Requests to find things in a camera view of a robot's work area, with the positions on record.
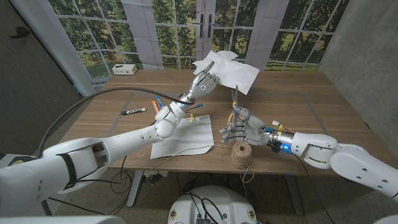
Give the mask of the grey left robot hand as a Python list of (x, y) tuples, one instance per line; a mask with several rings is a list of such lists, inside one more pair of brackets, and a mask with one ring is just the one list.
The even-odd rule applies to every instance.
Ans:
[(214, 61), (212, 61), (207, 67), (205, 67), (204, 70), (195, 76), (187, 92), (179, 96), (178, 100), (182, 104), (192, 105), (196, 100), (203, 98), (214, 90), (214, 88), (220, 82), (219, 77), (209, 72), (214, 64)]

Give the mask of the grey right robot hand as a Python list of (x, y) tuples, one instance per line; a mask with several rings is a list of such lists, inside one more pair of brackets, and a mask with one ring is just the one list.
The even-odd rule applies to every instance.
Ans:
[(244, 121), (232, 121), (226, 128), (221, 129), (220, 133), (223, 134), (223, 143), (244, 141), (251, 146), (270, 146), (274, 152), (292, 153), (294, 134), (268, 128), (263, 120), (256, 116), (250, 116)]

